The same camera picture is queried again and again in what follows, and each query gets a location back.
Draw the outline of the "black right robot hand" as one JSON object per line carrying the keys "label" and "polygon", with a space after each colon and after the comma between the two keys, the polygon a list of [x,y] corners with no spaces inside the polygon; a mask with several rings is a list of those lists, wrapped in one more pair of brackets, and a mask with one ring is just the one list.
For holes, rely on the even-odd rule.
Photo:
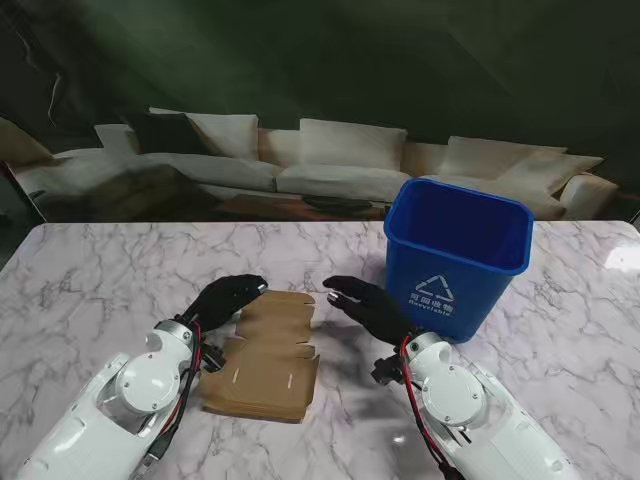
{"label": "black right robot hand", "polygon": [[406,338],[421,333],[382,288],[352,276],[331,276],[323,281],[330,289],[329,303],[363,326],[376,339],[399,347]]}

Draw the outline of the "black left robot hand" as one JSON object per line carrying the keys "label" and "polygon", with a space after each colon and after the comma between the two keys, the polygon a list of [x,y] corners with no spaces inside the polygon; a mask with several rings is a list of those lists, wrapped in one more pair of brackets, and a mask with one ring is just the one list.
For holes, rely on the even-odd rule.
{"label": "black left robot hand", "polygon": [[268,288],[267,281],[253,274],[224,276],[208,284],[181,316],[189,328],[199,324],[203,332],[226,324]]}

